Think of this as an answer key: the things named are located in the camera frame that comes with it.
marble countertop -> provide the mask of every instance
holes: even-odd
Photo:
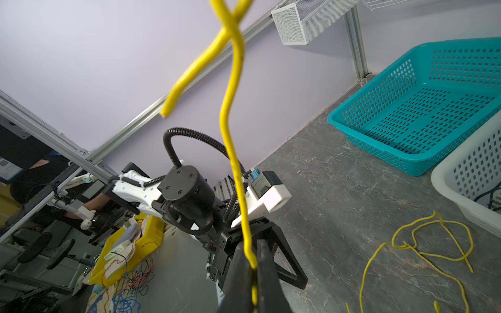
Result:
[[[431,171],[412,177],[355,147],[327,122],[328,114],[359,87],[333,104],[283,144],[258,168],[275,171],[292,193],[283,209],[266,216],[279,225],[309,278],[305,290],[283,283],[297,313],[360,312],[359,290],[369,258],[401,226],[429,216],[465,223],[475,248],[466,263],[431,257],[464,285],[470,312],[501,312],[501,239],[469,222],[432,186]],[[466,231],[449,226],[464,251]],[[460,257],[439,224],[417,233],[420,251]],[[397,242],[411,242],[410,230]],[[464,312],[458,284],[440,275],[411,250],[383,248],[369,268],[364,312],[434,312],[433,302]]]

white label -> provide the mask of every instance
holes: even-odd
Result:
[[[5,180],[10,180],[17,174],[19,174],[23,169],[14,163],[0,157],[0,177]]]

teal basket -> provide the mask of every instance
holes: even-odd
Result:
[[[412,176],[501,107],[501,38],[412,48],[329,114],[357,147]]]

yellow plastic bin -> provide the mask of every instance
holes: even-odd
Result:
[[[142,224],[142,221],[146,218],[146,214],[141,213],[135,217],[137,223],[139,225]],[[131,270],[135,268],[141,260],[143,260],[147,255],[152,253],[162,244],[163,238],[163,229],[165,223],[158,217],[150,216],[148,221],[148,226],[146,226],[146,230],[144,235],[136,240],[135,243],[135,251],[129,261],[127,261],[127,270]],[[91,277],[89,279],[89,284],[98,284],[101,286],[105,286],[106,288],[116,283],[125,273],[125,266],[118,269],[114,272],[110,278],[106,278],[104,275],[107,261],[104,259],[104,256],[107,255],[113,244],[118,240],[118,238],[124,233],[124,228],[120,228],[113,235],[111,235],[106,244],[101,251],[101,255],[92,271]]]

perforated basket bottom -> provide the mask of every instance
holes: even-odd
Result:
[[[484,115],[482,110],[496,96],[485,90],[417,84],[358,131],[407,154],[432,152],[435,146],[442,149],[438,143],[448,136],[464,132],[461,125],[470,118]]]

